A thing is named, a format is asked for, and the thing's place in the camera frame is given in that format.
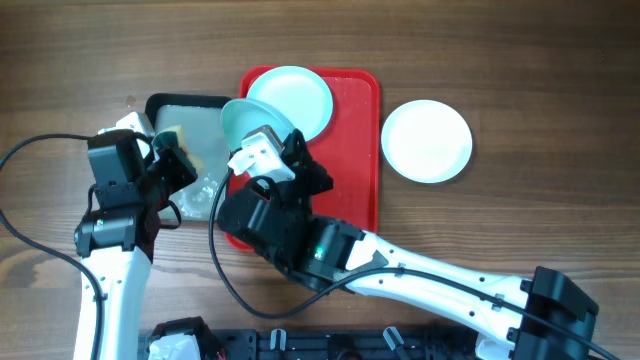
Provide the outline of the green yellow sponge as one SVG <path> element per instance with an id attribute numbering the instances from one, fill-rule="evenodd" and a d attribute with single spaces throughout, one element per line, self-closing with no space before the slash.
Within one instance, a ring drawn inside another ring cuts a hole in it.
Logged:
<path id="1" fill-rule="evenodd" d="M 152 140 L 152 146 L 157 154 L 165 148 L 181 150 L 197 174 L 205 168 L 204 162 L 188 150 L 184 131 L 180 125 L 170 126 L 157 132 Z"/>

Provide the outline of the light blue plate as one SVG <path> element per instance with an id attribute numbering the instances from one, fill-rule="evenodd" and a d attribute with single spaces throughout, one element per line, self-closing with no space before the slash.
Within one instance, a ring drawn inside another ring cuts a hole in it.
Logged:
<path id="1" fill-rule="evenodd" d="M 317 138 L 333 116 L 334 99 L 328 84 L 304 67 L 279 66 L 266 71 L 250 85 L 246 97 L 278 110 L 306 141 Z"/>

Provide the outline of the turquoise plate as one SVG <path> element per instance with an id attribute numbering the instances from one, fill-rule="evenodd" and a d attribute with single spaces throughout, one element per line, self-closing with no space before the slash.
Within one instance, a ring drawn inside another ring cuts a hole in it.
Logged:
<path id="1" fill-rule="evenodd" d="M 279 110 L 250 98 L 238 98 L 226 103 L 221 110 L 220 124 L 231 151 L 239 149 L 241 141 L 262 126 L 270 126 L 281 141 L 295 129 Z"/>

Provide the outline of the white plate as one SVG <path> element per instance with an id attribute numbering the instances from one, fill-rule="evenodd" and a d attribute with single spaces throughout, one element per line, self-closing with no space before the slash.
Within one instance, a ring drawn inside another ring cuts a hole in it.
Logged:
<path id="1" fill-rule="evenodd" d="M 418 183 L 437 184 L 459 175 L 473 153 L 473 135 L 463 116 L 435 100 L 413 100 L 386 118 L 381 148 L 389 165 Z"/>

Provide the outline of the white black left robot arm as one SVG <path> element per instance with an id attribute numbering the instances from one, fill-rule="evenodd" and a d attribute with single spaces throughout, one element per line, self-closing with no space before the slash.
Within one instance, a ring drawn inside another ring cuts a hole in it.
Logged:
<path id="1" fill-rule="evenodd" d="M 139 132 L 116 129 L 88 141 L 99 207 L 88 209 L 74 233 L 85 268 L 73 356 L 132 359 L 138 351 L 142 300 L 159 213 L 171 195 L 194 183 L 202 162 L 189 154 L 179 126 L 157 133 L 144 156 Z"/>

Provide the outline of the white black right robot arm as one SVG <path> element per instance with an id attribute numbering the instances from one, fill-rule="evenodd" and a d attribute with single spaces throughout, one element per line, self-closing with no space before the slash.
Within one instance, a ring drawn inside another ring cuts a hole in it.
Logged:
<path id="1" fill-rule="evenodd" d="M 219 228 L 290 281 L 323 297 L 336 289 L 407 303 L 477 333 L 480 359 L 585 359 L 598 305 L 566 275 L 492 275 L 404 250 L 343 220 L 316 215 L 331 176 L 302 133 L 269 126 L 229 131 L 229 171 L 248 181 L 220 206 Z"/>

